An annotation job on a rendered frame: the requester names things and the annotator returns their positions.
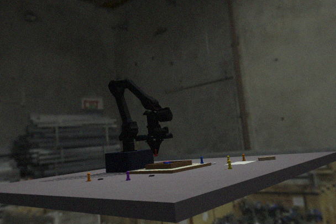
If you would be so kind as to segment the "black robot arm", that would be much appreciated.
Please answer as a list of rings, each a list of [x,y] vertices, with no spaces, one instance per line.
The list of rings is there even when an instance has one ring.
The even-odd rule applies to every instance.
[[[120,116],[122,118],[122,132],[119,135],[119,140],[123,142],[123,151],[132,152],[137,151],[134,148],[134,139],[138,134],[138,126],[136,121],[132,121],[129,110],[124,98],[124,90],[128,88],[138,99],[146,110],[143,115],[147,115],[147,123],[158,123],[172,120],[172,112],[169,107],[162,108],[159,105],[158,100],[147,95],[142,89],[140,89],[132,80],[112,80],[109,82],[108,88],[111,94],[115,97]],[[156,111],[156,112],[154,112]],[[161,128],[158,125],[157,128],[152,126],[151,136],[157,138],[165,137],[169,133],[168,127]]]

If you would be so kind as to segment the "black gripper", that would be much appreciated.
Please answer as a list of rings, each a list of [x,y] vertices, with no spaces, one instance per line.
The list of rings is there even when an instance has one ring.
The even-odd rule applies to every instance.
[[[161,142],[164,140],[164,139],[168,139],[168,138],[173,138],[173,135],[172,133],[168,133],[166,134],[165,137],[160,137],[160,138],[157,138],[156,136],[154,136],[153,134],[153,137],[151,137],[151,128],[152,126],[155,126],[155,128],[158,127],[158,125],[160,125],[159,123],[148,123],[148,136],[147,135],[139,135],[139,136],[136,136],[135,137],[135,141],[142,141],[142,140],[146,140],[145,142],[148,143],[149,147],[151,148],[153,154],[155,155],[155,150],[157,150],[157,154],[159,152],[159,148],[160,148],[160,144]],[[155,139],[155,140],[154,140]]]

